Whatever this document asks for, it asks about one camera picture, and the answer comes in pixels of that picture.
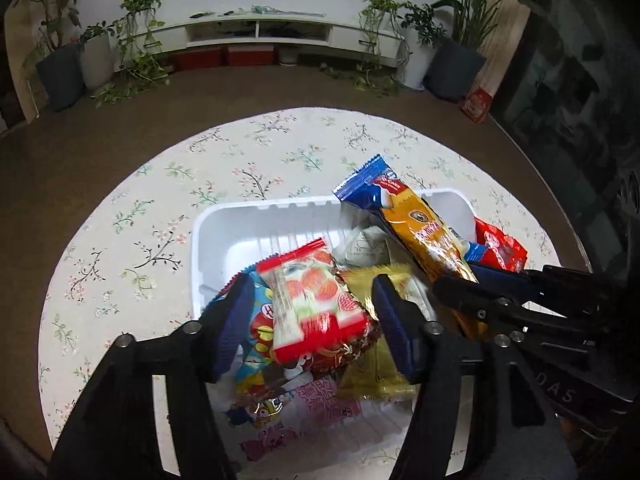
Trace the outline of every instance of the drawer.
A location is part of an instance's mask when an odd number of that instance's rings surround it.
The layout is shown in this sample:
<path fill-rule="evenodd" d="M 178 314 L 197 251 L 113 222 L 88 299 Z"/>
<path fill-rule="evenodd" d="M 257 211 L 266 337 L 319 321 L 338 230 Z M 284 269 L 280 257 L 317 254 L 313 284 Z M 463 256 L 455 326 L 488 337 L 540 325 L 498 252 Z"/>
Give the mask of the drawer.
<path fill-rule="evenodd" d="M 154 39 L 162 43 L 162 52 L 172 50 L 182 50 L 187 48 L 187 31 L 184 27 L 164 28 L 163 30 L 152 30 Z M 142 46 L 144 36 L 139 36 L 136 41 Z"/>
<path fill-rule="evenodd" d="M 369 47 L 369 38 L 359 28 L 340 27 L 334 25 L 329 35 L 329 46 L 333 48 L 343 48 L 356 52 L 366 52 Z M 398 53 L 399 40 L 389 36 L 378 36 L 380 46 L 380 56 L 396 58 Z"/>

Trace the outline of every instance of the gray plant pot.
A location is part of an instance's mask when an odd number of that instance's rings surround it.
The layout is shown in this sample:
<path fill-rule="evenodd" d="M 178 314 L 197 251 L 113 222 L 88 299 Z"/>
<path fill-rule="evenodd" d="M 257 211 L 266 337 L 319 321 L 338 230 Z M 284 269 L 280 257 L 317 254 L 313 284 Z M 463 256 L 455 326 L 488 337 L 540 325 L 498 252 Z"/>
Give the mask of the gray plant pot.
<path fill-rule="evenodd" d="M 113 77 L 113 58 L 108 35 L 91 38 L 80 47 L 80 68 L 86 87 L 92 91 Z"/>
<path fill-rule="evenodd" d="M 466 97 L 485 61 L 482 54 L 447 39 L 427 70 L 425 86 L 436 97 L 457 103 Z"/>
<path fill-rule="evenodd" d="M 61 46 L 36 63 L 36 70 L 49 96 L 52 110 L 67 108 L 82 96 L 84 84 L 78 63 L 78 45 Z"/>

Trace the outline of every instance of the tv stand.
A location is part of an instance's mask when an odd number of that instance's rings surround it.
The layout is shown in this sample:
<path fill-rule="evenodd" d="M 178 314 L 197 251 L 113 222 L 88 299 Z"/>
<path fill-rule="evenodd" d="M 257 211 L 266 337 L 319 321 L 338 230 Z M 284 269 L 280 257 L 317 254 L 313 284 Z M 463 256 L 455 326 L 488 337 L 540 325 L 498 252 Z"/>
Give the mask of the tv stand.
<path fill-rule="evenodd" d="M 368 52 L 369 38 L 357 26 L 302 14 L 230 14 L 206 16 L 164 25 L 153 30 L 163 52 L 207 45 L 271 43 L 324 46 L 340 51 Z M 144 35 L 137 36 L 140 45 Z M 380 62 L 396 66 L 399 40 L 390 30 L 379 30 Z"/>

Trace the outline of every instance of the white plastic tray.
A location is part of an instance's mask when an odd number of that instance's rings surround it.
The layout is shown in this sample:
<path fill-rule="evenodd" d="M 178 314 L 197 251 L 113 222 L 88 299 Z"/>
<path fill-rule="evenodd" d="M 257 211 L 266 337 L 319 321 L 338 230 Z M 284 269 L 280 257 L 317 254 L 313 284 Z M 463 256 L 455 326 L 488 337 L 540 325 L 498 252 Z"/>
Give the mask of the white plastic tray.
<path fill-rule="evenodd" d="M 476 240 L 475 212 L 469 200 L 450 188 L 419 189 L 440 217 L 466 240 Z M 200 313 L 240 270 L 322 237 L 333 249 L 351 229 L 372 215 L 333 195 L 213 205 L 203 211 L 191 234 L 191 315 Z"/>
<path fill-rule="evenodd" d="M 455 189 L 421 189 L 440 217 L 460 236 L 476 240 L 475 212 Z M 373 215 L 335 196 L 266 200 L 214 205 L 196 219 L 191 244 L 193 319 L 237 272 L 275 253 L 285 253 L 322 237 L 333 249 L 358 225 L 376 222 Z M 465 460 L 472 413 L 473 381 L 463 384 L 454 439 L 455 454 L 447 473 L 459 471 Z M 362 416 L 343 421 L 311 438 L 268 454 L 241 473 L 242 478 L 272 478 L 308 472 L 329 464 L 355 460 L 375 449 L 398 446 L 404 440 L 410 412 L 401 406 L 375 405 Z"/>

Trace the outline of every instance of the yellow snack wrapper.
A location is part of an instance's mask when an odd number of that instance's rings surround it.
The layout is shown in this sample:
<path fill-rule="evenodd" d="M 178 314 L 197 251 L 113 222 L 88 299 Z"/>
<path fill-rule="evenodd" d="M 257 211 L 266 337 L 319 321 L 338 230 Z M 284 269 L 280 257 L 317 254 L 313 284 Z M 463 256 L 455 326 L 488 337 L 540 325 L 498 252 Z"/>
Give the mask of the yellow snack wrapper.
<path fill-rule="evenodd" d="M 386 164 L 374 156 L 347 177 L 334 194 L 343 202 L 373 211 L 409 249 L 434 282 L 443 274 L 455 274 L 478 282 L 463 260 L 460 242 L 435 211 L 418 197 Z M 466 336 L 475 338 L 486 328 L 454 312 Z"/>
<path fill-rule="evenodd" d="M 411 267 L 408 265 L 391 264 L 342 271 L 342 278 L 351 293 L 376 321 L 379 321 L 379 319 L 376 316 L 376 309 L 373 307 L 371 300 L 371 287 L 373 286 L 373 279 L 379 274 L 387 274 L 398 294 L 406 298 L 404 291 L 406 290 L 406 284 L 411 279 Z"/>
<path fill-rule="evenodd" d="M 411 267 L 408 265 L 391 264 L 342 272 L 351 293 L 375 320 L 378 318 L 371 301 L 371 287 L 379 274 L 389 276 L 398 294 L 407 297 L 406 288 L 411 279 Z M 383 336 L 373 348 L 347 366 L 337 391 L 339 397 L 350 399 L 404 399 L 416 393 L 417 387 L 409 384 L 396 368 Z"/>

